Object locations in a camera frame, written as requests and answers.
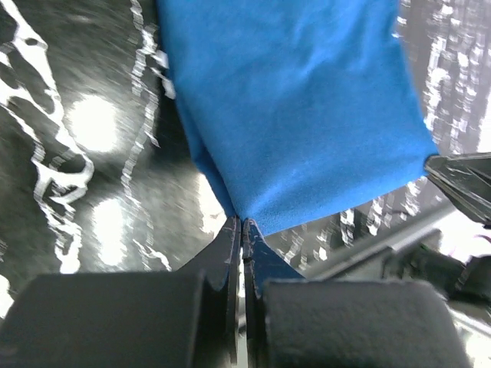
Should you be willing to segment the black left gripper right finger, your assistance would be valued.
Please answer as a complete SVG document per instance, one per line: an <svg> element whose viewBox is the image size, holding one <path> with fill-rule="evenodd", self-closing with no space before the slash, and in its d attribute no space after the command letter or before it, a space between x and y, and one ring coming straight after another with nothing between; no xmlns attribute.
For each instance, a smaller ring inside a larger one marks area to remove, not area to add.
<svg viewBox="0 0 491 368"><path fill-rule="evenodd" d="M251 367L468 367L451 314L418 281L309 281L243 223Z"/></svg>

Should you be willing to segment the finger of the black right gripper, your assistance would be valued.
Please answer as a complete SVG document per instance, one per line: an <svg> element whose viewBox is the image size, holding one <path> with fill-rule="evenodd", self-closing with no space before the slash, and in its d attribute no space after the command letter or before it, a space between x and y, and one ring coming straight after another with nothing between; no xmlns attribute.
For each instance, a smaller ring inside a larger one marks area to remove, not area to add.
<svg viewBox="0 0 491 368"><path fill-rule="evenodd" d="M490 223L490 154L429 156L428 179L464 215L482 225Z"/></svg>

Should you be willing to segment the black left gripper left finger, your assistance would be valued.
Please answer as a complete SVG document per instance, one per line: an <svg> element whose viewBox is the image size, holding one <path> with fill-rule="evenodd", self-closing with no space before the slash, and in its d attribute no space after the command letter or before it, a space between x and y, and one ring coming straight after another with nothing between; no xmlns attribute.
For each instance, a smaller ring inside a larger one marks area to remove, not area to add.
<svg viewBox="0 0 491 368"><path fill-rule="evenodd" d="M177 271L46 274L1 327L3 367L231 367L241 222Z"/></svg>

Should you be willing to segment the blue printed t shirt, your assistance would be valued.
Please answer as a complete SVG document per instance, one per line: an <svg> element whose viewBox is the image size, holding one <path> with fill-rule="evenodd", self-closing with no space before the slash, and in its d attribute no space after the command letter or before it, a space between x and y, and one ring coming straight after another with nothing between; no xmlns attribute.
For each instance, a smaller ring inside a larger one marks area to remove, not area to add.
<svg viewBox="0 0 491 368"><path fill-rule="evenodd" d="M396 1L160 1L191 157L265 235L369 202L437 153Z"/></svg>

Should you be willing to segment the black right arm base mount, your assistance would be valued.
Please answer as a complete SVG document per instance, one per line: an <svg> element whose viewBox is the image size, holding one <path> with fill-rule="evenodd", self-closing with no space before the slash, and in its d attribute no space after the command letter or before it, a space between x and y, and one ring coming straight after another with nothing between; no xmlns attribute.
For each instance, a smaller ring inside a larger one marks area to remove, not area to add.
<svg viewBox="0 0 491 368"><path fill-rule="evenodd" d="M490 305L490 254L455 258L419 241L392 251L381 266L383 279L424 281L448 301Z"/></svg>

